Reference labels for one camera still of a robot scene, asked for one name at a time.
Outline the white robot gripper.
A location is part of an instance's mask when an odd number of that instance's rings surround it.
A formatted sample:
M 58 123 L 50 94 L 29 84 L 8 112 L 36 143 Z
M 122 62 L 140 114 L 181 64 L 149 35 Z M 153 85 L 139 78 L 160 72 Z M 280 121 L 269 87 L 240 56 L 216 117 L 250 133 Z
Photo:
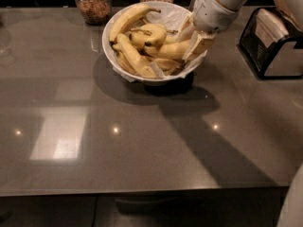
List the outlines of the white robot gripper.
M 192 16 L 189 15 L 177 33 L 176 41 L 189 40 L 184 61 L 193 61 L 201 56 L 214 43 L 214 31 L 227 30 L 239 13 L 225 8 L 216 0 L 195 0 Z

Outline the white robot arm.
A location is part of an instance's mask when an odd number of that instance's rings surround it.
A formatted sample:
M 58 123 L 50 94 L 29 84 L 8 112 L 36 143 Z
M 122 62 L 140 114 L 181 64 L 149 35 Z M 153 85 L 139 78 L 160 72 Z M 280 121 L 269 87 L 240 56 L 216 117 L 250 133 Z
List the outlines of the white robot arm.
M 225 31 L 236 20 L 248 0 L 191 0 L 190 20 L 196 30 Z M 292 22 L 303 27 L 303 0 L 281 0 L 279 3 Z

